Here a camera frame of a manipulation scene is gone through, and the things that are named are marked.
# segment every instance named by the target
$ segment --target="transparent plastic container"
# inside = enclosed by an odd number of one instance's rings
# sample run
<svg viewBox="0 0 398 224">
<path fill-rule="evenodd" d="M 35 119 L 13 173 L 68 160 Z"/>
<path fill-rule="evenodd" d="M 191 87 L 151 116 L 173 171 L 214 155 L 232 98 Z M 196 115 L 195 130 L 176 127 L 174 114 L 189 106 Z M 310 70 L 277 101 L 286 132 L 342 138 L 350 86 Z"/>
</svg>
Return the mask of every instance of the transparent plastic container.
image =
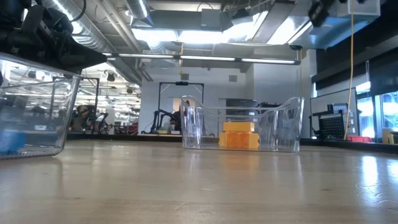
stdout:
<svg viewBox="0 0 398 224">
<path fill-rule="evenodd" d="M 299 152 L 304 98 L 277 108 L 210 108 L 181 97 L 183 147 Z"/>
<path fill-rule="evenodd" d="M 80 79 L 0 88 L 0 159 L 63 150 Z"/>
</svg>

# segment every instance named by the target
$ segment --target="workbench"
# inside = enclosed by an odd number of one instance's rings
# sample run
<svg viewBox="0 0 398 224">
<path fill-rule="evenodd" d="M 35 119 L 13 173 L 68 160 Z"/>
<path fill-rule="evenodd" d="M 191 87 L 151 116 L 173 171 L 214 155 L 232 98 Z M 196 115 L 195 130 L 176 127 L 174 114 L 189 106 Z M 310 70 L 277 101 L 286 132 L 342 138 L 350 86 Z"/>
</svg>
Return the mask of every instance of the workbench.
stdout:
<svg viewBox="0 0 398 224">
<path fill-rule="evenodd" d="M 0 161 L 0 223 L 398 223 L 398 157 L 68 141 Z"/>
</svg>

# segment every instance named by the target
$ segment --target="blue object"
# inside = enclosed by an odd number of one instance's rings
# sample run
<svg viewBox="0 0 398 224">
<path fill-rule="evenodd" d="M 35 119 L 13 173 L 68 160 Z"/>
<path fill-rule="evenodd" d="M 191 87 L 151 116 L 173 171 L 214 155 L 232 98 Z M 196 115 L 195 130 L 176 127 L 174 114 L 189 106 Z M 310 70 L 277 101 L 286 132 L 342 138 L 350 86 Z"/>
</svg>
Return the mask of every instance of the blue object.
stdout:
<svg viewBox="0 0 398 224">
<path fill-rule="evenodd" d="M 0 153 L 15 153 L 25 146 L 25 133 L 18 131 L 0 131 Z"/>
</svg>

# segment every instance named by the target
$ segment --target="ceiling vent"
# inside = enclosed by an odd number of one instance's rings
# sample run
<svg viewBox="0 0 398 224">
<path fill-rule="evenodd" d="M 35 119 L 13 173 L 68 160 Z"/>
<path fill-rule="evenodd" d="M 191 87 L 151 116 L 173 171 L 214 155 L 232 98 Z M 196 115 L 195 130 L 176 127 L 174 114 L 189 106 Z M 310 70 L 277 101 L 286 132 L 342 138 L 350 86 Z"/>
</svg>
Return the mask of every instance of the ceiling vent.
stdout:
<svg viewBox="0 0 398 224">
<path fill-rule="evenodd" d="M 183 73 L 183 74 L 181 75 L 181 80 L 183 80 L 183 81 L 188 81 L 188 80 L 189 80 L 189 74 Z"/>
<path fill-rule="evenodd" d="M 238 82 L 238 76 L 237 75 L 230 75 L 229 76 L 229 82 Z"/>
</svg>

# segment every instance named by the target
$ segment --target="table surface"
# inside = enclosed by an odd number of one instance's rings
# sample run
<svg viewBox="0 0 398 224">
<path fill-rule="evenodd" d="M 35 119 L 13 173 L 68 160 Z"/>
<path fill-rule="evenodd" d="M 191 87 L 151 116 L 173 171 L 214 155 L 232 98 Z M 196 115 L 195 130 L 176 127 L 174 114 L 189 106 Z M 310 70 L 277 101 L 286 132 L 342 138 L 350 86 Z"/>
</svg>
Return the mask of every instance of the table surface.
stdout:
<svg viewBox="0 0 398 224">
<path fill-rule="evenodd" d="M 69 141 L 0 161 L 0 223 L 398 223 L 398 157 Z"/>
</svg>

